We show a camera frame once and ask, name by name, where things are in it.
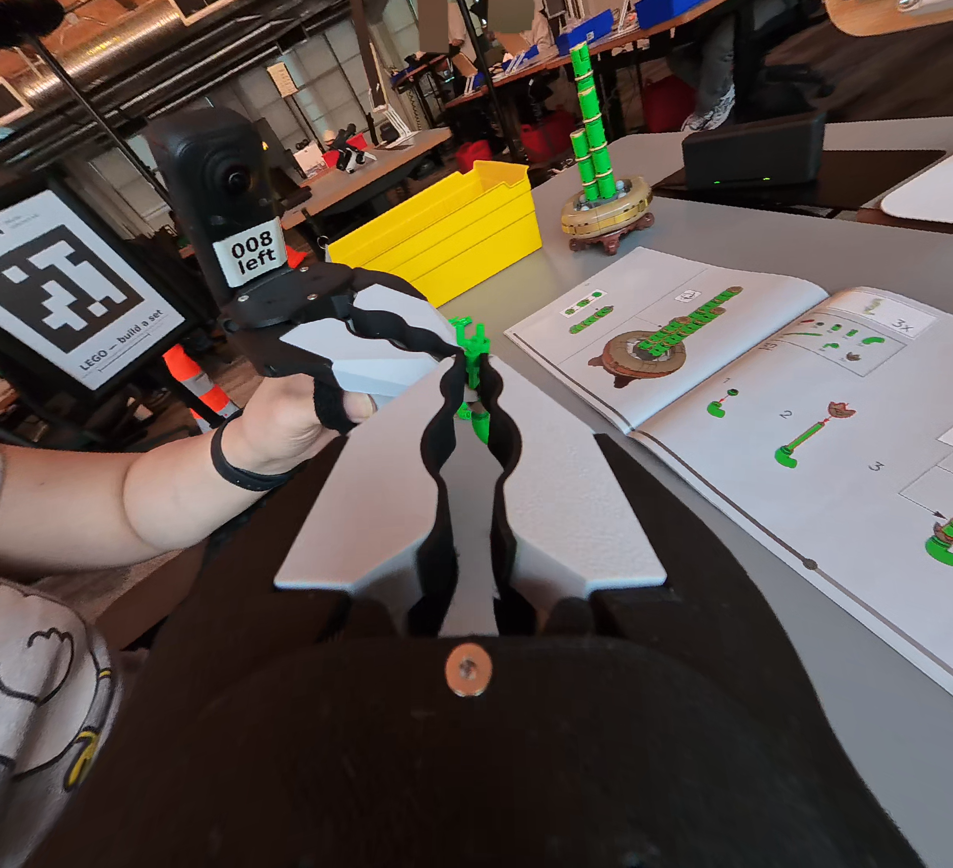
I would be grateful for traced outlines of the black box device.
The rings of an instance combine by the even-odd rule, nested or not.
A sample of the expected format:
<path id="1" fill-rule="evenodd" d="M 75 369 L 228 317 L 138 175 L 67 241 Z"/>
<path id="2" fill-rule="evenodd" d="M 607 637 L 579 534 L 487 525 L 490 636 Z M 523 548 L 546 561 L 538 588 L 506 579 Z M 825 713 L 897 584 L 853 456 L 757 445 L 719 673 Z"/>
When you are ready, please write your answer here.
<path id="1" fill-rule="evenodd" d="M 695 192 L 813 183 L 825 126 L 826 113 L 812 111 L 693 132 L 682 143 L 684 187 Z"/>

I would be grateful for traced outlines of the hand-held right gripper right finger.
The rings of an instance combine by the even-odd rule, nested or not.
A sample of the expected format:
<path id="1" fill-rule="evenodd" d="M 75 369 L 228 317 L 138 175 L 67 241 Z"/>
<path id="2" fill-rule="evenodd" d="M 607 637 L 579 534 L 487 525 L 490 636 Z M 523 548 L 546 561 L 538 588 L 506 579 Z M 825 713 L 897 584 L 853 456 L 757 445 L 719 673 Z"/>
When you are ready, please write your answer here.
<path id="1" fill-rule="evenodd" d="M 501 468 L 490 528 L 498 619 L 543 619 L 561 600 L 656 588 L 666 570 L 589 426 L 494 355 L 478 393 Z"/>

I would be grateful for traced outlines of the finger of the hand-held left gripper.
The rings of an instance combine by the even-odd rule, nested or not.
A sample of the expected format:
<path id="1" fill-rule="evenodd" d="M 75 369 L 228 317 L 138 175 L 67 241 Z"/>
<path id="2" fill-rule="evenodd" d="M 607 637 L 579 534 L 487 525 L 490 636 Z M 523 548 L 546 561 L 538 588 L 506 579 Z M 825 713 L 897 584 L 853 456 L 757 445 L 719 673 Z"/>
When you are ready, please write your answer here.
<path id="1" fill-rule="evenodd" d="M 426 300 L 380 284 L 339 290 L 349 336 L 340 362 L 441 362 L 459 355 L 454 329 Z"/>
<path id="2" fill-rule="evenodd" d="M 386 339 L 358 337 L 346 325 L 296 326 L 280 339 L 282 350 L 304 353 L 315 385 L 371 396 L 375 404 L 399 397 L 436 367 L 433 355 L 399 349 Z"/>

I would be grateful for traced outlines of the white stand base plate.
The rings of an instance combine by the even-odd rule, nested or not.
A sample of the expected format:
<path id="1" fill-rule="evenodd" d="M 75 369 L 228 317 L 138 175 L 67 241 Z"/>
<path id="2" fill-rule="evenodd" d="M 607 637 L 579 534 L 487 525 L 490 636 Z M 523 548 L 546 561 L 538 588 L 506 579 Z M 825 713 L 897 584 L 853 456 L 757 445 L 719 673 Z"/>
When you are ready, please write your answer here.
<path id="1" fill-rule="evenodd" d="M 890 191 L 880 209 L 894 218 L 952 224 L 952 156 Z"/>

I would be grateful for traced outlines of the black fuzzy microphone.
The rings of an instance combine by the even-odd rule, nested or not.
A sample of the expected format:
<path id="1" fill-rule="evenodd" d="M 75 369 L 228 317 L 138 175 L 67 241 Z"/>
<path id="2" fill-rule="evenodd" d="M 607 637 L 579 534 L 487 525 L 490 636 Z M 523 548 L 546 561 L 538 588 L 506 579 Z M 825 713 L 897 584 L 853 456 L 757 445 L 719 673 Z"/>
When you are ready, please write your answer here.
<path id="1" fill-rule="evenodd" d="M 66 16 L 58 0 L 1 0 L 0 8 L 2 50 L 47 37 Z"/>

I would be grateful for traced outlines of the green lego bamboo stem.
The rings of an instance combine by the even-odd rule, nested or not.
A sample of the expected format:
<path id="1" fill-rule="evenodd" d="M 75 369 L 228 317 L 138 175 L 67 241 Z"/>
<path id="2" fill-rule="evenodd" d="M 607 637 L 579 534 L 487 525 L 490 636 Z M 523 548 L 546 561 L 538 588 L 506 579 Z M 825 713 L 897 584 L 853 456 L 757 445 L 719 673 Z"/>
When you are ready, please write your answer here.
<path id="1" fill-rule="evenodd" d="M 480 392 L 480 362 L 491 351 L 491 340 L 483 323 L 475 324 L 469 316 L 449 320 L 456 332 L 459 348 L 466 358 L 466 390 L 457 417 L 468 423 L 484 445 L 489 444 L 491 416 L 482 404 Z"/>

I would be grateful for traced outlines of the black framed marker sign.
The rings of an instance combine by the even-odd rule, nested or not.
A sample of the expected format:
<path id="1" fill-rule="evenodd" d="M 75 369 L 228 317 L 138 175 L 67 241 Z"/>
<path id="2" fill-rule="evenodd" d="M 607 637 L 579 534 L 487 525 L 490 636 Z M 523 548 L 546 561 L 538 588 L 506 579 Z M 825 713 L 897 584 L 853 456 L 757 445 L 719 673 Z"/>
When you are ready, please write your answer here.
<path id="1" fill-rule="evenodd" d="M 201 323 L 53 175 L 2 187 L 2 371 L 95 401 Z"/>

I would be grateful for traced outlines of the person's left forearm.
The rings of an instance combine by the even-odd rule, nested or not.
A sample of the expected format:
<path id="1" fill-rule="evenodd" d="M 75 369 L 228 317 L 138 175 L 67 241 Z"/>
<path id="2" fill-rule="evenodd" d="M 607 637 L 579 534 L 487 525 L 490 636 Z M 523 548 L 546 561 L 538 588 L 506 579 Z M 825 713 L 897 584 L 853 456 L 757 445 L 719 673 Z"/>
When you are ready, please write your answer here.
<path id="1" fill-rule="evenodd" d="M 2 576 L 113 569 L 200 543 L 258 493 L 215 470 L 210 436 L 144 453 L 2 446 Z"/>

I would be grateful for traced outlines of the yellow plastic bin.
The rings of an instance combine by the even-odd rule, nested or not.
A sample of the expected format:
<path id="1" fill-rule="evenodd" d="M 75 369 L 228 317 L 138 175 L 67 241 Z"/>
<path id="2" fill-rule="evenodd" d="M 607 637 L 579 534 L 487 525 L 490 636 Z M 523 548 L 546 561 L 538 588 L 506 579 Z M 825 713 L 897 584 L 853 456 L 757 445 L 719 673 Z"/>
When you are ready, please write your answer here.
<path id="1" fill-rule="evenodd" d="M 441 306 L 541 247 L 528 167 L 479 160 L 332 242 L 328 258 L 396 275 Z"/>

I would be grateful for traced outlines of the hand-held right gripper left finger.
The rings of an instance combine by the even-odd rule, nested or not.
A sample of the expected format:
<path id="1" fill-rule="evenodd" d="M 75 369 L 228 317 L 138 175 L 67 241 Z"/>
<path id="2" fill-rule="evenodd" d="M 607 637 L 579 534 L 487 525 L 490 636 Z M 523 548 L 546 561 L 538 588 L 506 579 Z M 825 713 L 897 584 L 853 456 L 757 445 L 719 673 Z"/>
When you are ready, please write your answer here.
<path id="1" fill-rule="evenodd" d="M 441 469 L 457 445 L 463 354 L 351 432 L 274 576 L 279 589 L 344 591 L 382 603 L 399 629 L 437 634 L 459 564 Z"/>

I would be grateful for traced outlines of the person's grey printed shirt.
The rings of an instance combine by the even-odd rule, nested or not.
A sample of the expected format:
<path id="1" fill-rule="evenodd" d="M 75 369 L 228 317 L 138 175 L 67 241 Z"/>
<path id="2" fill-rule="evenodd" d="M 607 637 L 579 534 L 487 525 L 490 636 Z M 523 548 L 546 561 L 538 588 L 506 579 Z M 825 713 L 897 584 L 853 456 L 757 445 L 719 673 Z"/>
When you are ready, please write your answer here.
<path id="1" fill-rule="evenodd" d="M 1 583 L 1 865 L 22 866 L 89 776 L 123 684 L 98 630 Z"/>

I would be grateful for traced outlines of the orange traffic cone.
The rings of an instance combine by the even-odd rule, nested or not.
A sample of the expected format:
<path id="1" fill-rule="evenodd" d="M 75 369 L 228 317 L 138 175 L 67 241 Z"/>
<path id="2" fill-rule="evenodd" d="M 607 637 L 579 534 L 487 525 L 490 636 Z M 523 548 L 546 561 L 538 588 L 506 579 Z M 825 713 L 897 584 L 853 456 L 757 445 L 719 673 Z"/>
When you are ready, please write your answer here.
<path id="1" fill-rule="evenodd" d="M 223 421 L 241 413 L 242 409 L 181 345 L 173 346 L 162 357 L 171 377 L 177 382 L 177 389 L 197 397 Z"/>

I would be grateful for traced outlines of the black microphone pole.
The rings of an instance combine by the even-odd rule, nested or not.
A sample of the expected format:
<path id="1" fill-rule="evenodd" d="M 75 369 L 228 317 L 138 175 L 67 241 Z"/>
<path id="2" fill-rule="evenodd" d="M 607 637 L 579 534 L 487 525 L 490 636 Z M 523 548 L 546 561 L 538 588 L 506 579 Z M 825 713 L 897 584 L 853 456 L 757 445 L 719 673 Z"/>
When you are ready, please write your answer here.
<path id="1" fill-rule="evenodd" d="M 110 123 L 107 122 L 97 107 L 86 97 L 83 91 L 70 77 L 63 65 L 60 64 L 60 62 L 54 57 L 54 54 L 44 45 L 42 40 L 40 40 L 40 38 L 36 35 L 26 35 L 26 42 L 28 42 L 41 57 L 41 59 L 48 64 L 48 66 L 54 72 L 54 75 L 56 75 L 65 88 L 67 88 L 74 99 L 88 112 L 91 118 L 107 135 L 107 137 L 113 141 L 117 148 L 121 150 L 126 159 L 135 168 L 137 173 L 147 183 L 149 183 L 153 191 L 161 198 L 166 206 L 172 208 L 172 202 L 164 184 L 156 178 L 153 172 L 149 169 L 148 164 L 137 155 L 136 151 L 126 142 L 126 140 L 115 130 L 113 130 L 113 127 L 110 125 Z"/>

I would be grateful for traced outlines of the black wristband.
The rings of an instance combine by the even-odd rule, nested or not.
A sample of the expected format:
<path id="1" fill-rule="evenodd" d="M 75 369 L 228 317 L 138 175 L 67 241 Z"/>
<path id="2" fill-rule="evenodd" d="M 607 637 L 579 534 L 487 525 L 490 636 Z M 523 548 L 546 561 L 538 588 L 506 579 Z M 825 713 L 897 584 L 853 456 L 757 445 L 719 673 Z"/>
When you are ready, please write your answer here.
<path id="1" fill-rule="evenodd" d="M 232 465 L 226 458 L 223 448 L 223 436 L 226 428 L 241 417 L 243 410 L 239 409 L 228 416 L 211 434 L 209 456 L 215 472 L 230 485 L 251 493 L 268 493 L 287 485 L 296 474 L 291 469 L 280 474 L 263 474 L 248 469 L 240 469 Z"/>

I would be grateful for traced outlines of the lego instruction booklet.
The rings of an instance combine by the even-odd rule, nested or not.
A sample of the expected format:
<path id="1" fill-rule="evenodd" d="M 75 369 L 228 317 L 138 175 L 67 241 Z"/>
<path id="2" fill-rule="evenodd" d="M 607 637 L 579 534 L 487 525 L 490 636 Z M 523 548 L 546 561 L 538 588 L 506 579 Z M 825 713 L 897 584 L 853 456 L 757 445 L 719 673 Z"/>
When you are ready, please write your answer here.
<path id="1" fill-rule="evenodd" d="M 638 247 L 505 334 L 951 692 L 949 313 Z"/>

